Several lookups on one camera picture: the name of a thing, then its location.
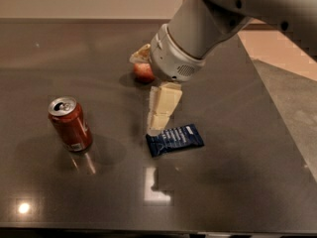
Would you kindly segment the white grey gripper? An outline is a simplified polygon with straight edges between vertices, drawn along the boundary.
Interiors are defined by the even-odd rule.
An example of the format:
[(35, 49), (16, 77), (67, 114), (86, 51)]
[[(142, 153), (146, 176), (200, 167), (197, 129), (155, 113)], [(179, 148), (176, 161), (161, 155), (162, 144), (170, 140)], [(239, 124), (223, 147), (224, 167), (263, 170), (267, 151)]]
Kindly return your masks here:
[[(151, 40), (130, 56), (131, 63), (149, 63), (161, 80), (186, 82), (204, 65), (204, 59), (195, 59), (182, 51), (163, 24)], [(151, 136), (163, 131), (182, 96), (179, 83), (163, 82), (150, 91), (147, 133)]]

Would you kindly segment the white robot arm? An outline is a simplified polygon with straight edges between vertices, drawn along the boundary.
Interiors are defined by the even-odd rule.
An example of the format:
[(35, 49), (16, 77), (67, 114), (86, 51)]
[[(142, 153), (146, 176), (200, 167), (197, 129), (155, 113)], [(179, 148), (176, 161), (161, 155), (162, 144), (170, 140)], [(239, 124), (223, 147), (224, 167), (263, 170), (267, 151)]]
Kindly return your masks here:
[(221, 43), (257, 19), (279, 30), (317, 59), (317, 0), (185, 0), (152, 40), (130, 56), (160, 80), (150, 92), (147, 133), (163, 131), (190, 80)]

